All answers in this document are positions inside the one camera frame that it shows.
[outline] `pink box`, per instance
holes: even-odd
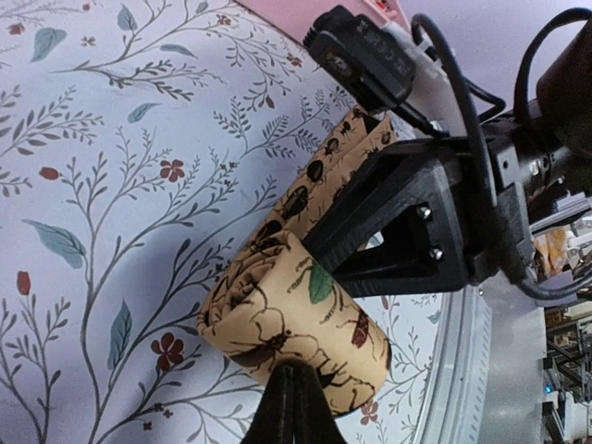
[[[409,30],[409,22],[397,0],[237,0],[262,19],[302,43],[315,20],[337,5],[347,7],[353,15],[365,14],[382,28],[387,21]]]

